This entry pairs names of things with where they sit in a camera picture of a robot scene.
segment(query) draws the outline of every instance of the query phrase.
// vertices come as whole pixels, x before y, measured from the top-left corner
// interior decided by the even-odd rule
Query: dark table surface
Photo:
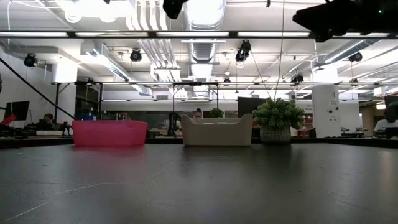
[[[398,151],[334,144],[0,151],[0,223],[398,223]]]

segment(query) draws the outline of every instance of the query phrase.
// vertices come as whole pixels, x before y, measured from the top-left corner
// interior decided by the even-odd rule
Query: black pole
[[[173,83],[173,113],[174,113],[174,86],[175,84]]]
[[[55,111],[54,111],[54,121],[57,123],[57,117],[58,117],[58,98],[60,96],[60,85],[57,83],[57,92],[55,93]]]
[[[34,86],[32,86],[32,84],[30,84],[28,81],[26,81],[22,76],[20,76],[13,68],[11,68],[11,66],[9,66],[7,64],[7,62],[5,62],[2,58],[0,58],[0,62],[3,63],[14,75],[16,75],[20,80],[22,80],[26,85],[28,85],[31,89],[33,89],[37,94],[39,94],[42,98],[44,98],[45,100],[47,100],[47,102],[49,102],[51,105],[53,105],[54,107],[58,108],[60,111],[64,112],[66,115],[68,115],[69,117],[73,118],[76,120],[76,118],[74,116],[72,116],[70,113],[68,113],[67,111],[65,111],[64,109],[62,109],[61,107],[59,107],[58,105],[56,105],[55,103],[53,103],[50,99],[48,99],[43,93],[41,93],[39,90],[37,90]]]
[[[98,98],[98,119],[102,120],[102,94],[104,92],[104,85],[101,83],[101,87],[99,89],[99,98]]]
[[[218,109],[218,84],[216,86],[217,86],[217,109]]]

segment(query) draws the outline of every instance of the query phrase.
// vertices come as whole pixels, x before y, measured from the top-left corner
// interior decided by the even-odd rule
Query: black screen
[[[26,121],[28,110],[29,101],[7,103],[4,119],[13,114],[17,116],[16,121]]]
[[[266,101],[267,99],[238,97],[238,116],[241,118],[245,114],[252,114],[253,110]]]

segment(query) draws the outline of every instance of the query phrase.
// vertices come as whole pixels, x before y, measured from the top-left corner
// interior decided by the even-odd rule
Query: potted plant
[[[304,110],[297,107],[295,101],[276,101],[268,98],[265,103],[253,111],[254,123],[260,126],[263,142],[288,143],[290,127],[300,129],[304,120]]]
[[[223,118],[224,117],[224,111],[218,108],[213,108],[210,111],[210,117],[211,118]]]

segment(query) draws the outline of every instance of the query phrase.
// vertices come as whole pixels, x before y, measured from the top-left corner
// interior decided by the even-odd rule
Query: wire
[[[250,52],[251,52],[251,56],[253,57],[254,64],[256,65],[257,72],[259,73],[259,76],[260,76],[260,78],[261,78],[261,82],[262,82],[262,84],[264,84],[264,87],[265,87],[266,90],[267,90],[267,93],[268,93],[269,98],[271,98],[271,95],[270,95],[269,92],[268,92],[267,85],[264,83],[264,79],[262,79],[261,72],[260,72],[260,70],[259,70],[259,67],[257,66],[257,62],[256,62],[256,59],[254,58],[253,51],[250,51]]]
[[[285,29],[285,0],[282,6],[282,37],[280,39],[280,54],[279,54],[279,71],[278,71],[278,80],[276,82],[276,89],[275,89],[275,95],[274,95],[274,101],[276,100],[276,93],[278,90],[278,85],[279,85],[279,79],[280,79],[280,68],[282,66],[282,51],[283,51],[283,46],[284,46],[284,29]]]

